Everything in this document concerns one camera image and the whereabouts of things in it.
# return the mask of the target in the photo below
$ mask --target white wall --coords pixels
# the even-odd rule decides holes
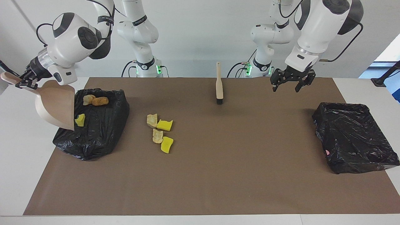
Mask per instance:
[[[1,0],[0,59],[21,72],[36,56],[42,45],[34,31],[13,6],[15,1],[33,24],[52,21],[63,12],[75,12],[91,24],[97,15],[92,3],[84,0]],[[152,45],[154,55],[163,61],[171,76],[214,76],[215,62],[222,62],[223,73],[239,61],[246,61],[255,49],[250,30],[259,23],[270,23],[269,0],[144,0],[145,11],[160,32],[159,41]],[[394,24],[400,21],[400,1],[363,0],[364,32],[334,63],[318,63],[318,76],[359,77],[378,55],[400,33]],[[120,0],[117,8],[122,9]],[[116,16],[116,21],[124,18]],[[332,59],[347,45],[358,30],[338,36],[329,46],[324,58]],[[51,40],[50,27],[41,34]],[[273,66],[285,68],[284,59],[294,46],[276,45]],[[112,50],[106,59],[85,59],[78,64],[79,76],[119,76],[127,61],[134,59],[130,46],[115,30]]]

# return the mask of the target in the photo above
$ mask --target brown food piece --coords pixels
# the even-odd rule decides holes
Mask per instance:
[[[149,125],[149,127],[155,129],[157,127],[157,124],[158,124],[157,113],[154,115],[152,114],[147,115],[147,125]]]
[[[88,94],[83,96],[83,105],[90,105],[93,102],[93,99],[95,99],[96,96],[92,94]]]
[[[92,101],[92,104],[94,106],[100,106],[100,105],[106,105],[109,103],[109,100],[107,97],[99,97],[99,98],[95,98]]]
[[[156,144],[161,144],[163,139],[162,137],[164,136],[163,131],[158,131],[156,129],[153,129],[153,142]]]

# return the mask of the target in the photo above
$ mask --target blue object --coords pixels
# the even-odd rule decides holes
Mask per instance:
[[[394,99],[396,99],[400,103],[400,89],[398,89],[395,93],[392,94]]]

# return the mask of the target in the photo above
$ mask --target white table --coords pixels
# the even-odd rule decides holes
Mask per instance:
[[[73,86],[83,89],[88,78]],[[400,155],[400,104],[385,88],[367,79],[335,78],[347,103],[366,104],[393,149]],[[268,225],[376,225],[400,224],[398,215],[221,215],[221,216],[48,216],[22,214],[54,150],[57,131],[36,113],[34,95],[8,87],[0,95],[0,225],[6,224],[268,224]],[[387,170],[400,192],[400,167]]]

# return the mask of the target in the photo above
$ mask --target black plastic bag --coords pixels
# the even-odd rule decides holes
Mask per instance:
[[[107,97],[108,105],[83,105],[83,96],[92,94]],[[75,94],[75,118],[85,114],[83,127],[75,123],[75,131],[60,128],[53,143],[63,152],[81,160],[90,160],[110,154],[124,131],[129,116],[129,104],[123,90],[80,90]]]
[[[312,118],[333,172],[367,173],[400,165],[367,106],[323,102]]]

